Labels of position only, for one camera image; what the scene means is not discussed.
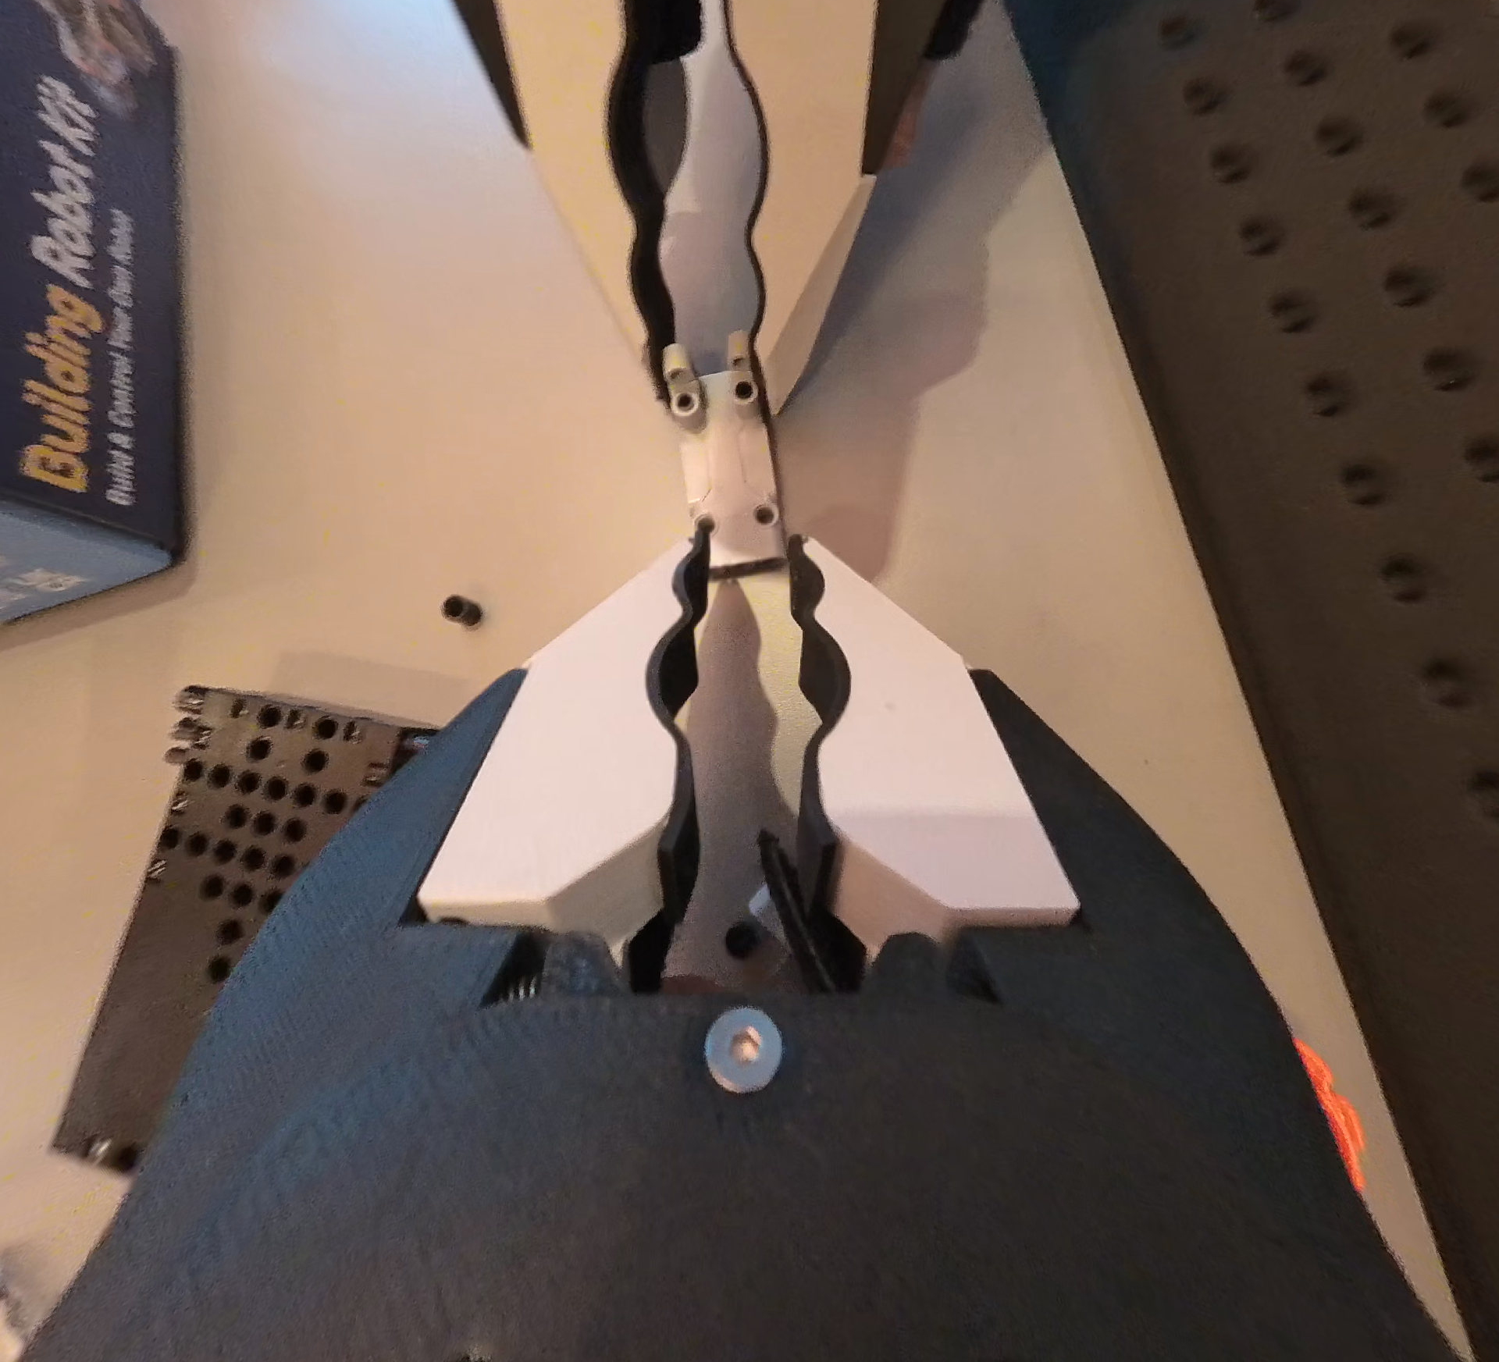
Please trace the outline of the blue robot kit box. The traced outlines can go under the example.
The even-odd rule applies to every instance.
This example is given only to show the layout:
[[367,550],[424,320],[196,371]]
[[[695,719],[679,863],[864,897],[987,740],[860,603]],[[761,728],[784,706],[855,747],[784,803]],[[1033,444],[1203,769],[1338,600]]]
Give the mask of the blue robot kit box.
[[135,0],[1,0],[1,621],[188,539],[176,54]]

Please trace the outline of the scattered orange gear wheels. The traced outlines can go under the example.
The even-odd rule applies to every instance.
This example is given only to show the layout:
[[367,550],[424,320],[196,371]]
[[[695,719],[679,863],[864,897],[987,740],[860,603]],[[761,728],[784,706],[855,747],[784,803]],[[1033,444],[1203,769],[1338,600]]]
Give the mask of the scattered orange gear wheels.
[[1306,1045],[1299,1036],[1292,1038],[1292,1045],[1301,1061],[1302,1072],[1313,1090],[1335,1141],[1338,1158],[1343,1165],[1347,1181],[1360,1195],[1365,1193],[1363,1154],[1367,1149],[1361,1120],[1354,1104],[1340,1092],[1333,1070],[1327,1063]]

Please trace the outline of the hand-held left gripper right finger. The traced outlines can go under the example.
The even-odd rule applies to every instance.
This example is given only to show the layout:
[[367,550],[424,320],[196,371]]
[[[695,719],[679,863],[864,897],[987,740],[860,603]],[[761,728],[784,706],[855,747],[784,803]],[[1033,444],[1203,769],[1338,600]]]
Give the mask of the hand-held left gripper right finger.
[[975,676],[809,537],[787,544],[798,689],[816,717],[796,872],[848,933],[1073,922],[1067,881]]

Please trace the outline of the black perforated plastic block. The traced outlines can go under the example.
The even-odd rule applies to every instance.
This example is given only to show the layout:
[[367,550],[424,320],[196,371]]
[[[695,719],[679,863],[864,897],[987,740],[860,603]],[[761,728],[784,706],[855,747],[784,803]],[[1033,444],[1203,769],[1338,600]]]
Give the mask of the black perforated plastic block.
[[178,690],[172,790],[51,1150],[117,1174],[139,1165],[262,926],[434,733],[310,698]]

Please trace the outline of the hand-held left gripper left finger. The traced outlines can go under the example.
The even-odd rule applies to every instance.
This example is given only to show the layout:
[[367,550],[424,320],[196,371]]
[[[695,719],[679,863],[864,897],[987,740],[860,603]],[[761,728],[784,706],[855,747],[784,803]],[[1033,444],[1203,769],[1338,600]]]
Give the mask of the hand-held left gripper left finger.
[[673,931],[696,874],[679,717],[704,612],[705,544],[684,541],[529,660],[422,879],[429,917]]

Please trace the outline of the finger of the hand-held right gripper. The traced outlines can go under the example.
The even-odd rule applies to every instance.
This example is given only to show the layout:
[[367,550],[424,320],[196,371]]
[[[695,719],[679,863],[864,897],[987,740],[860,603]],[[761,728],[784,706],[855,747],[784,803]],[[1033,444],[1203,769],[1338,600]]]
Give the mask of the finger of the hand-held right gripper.
[[684,346],[748,336],[771,414],[794,396],[871,198],[876,0],[700,0],[663,261]]
[[647,140],[652,70],[702,34],[698,0],[493,0],[525,147],[652,384],[675,341],[659,243],[670,177]]

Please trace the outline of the grey holed rectangular plate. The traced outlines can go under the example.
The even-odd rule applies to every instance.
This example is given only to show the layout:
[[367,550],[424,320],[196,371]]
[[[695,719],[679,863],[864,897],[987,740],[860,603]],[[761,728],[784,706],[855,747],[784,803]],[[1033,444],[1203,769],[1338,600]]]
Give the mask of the grey holed rectangular plate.
[[720,371],[700,375],[684,346],[663,350],[666,409],[680,432],[684,496],[707,535],[709,576],[743,578],[786,559],[777,469],[759,377],[741,332]]

